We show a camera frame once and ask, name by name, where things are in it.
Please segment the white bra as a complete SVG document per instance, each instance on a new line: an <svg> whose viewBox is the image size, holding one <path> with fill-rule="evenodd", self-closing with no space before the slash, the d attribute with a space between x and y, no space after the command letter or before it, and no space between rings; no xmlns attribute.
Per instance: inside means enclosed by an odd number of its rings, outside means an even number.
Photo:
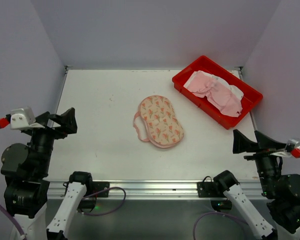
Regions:
<svg viewBox="0 0 300 240"><path fill-rule="evenodd" d="M208 72L202 71L202 70L198 70L198 71L194 71L191 76L189 77L189 79L185 82L185 84L183 85L186 89L188 88L188 86L190 85L190 83L192 82L192 80L199 74L201 73L202 75L205 75L207 77L211 77L215 80L217 80L219 83L223 84L225 87L227 87L229 90L231 90L231 92L240 100L243 99L244 97L244 93L235 85L230 85L227 81L225 81L223 78L216 76L214 74L210 74Z"/></svg>

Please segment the pink bra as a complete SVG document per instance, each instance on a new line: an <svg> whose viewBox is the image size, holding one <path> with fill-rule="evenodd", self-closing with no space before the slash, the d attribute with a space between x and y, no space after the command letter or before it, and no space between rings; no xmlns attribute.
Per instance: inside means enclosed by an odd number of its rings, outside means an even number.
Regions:
<svg viewBox="0 0 300 240"><path fill-rule="evenodd" d="M186 89L198 98L206 98L222 115L236 118L242 113L242 100L212 77L199 73Z"/></svg>

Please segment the floral fabric laundry bag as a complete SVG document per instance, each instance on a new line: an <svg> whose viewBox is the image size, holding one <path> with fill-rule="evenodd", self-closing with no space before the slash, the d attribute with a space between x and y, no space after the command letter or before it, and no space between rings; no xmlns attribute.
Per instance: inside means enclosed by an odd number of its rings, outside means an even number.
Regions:
<svg viewBox="0 0 300 240"><path fill-rule="evenodd" d="M140 141L152 143L158 148L168 149L179 144L185 131L176 117L171 101L165 96L151 95L141 101L134 120L141 118L146 137L142 138L136 122L133 127Z"/></svg>

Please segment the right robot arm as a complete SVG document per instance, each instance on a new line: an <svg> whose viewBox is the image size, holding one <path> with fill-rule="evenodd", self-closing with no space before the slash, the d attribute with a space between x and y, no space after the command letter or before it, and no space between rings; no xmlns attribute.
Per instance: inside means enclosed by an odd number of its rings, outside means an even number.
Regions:
<svg viewBox="0 0 300 240"><path fill-rule="evenodd" d="M213 178L215 190L235 206L256 240L300 240L300 174L283 174L283 159L300 159L300 139L279 142L256 130L255 141L233 130L233 154L245 154L253 161L260 184L259 200L264 203L272 223L246 196L241 183L225 170Z"/></svg>

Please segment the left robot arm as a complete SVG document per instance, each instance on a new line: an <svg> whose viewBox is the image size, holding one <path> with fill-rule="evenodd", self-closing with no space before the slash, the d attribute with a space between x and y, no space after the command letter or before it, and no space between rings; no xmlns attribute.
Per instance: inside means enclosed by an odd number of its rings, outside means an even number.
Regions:
<svg viewBox="0 0 300 240"><path fill-rule="evenodd" d="M73 172L66 184L64 199L50 224L46 209L50 182L48 176L56 140L76 134L75 109L64 113L44 112L34 116L30 107L12 110L0 119L0 126L10 126L30 136L27 144L14 143L1 156L1 174L6 180L4 192L8 215L16 222L21 240L66 240L79 203L93 189L89 172Z"/></svg>

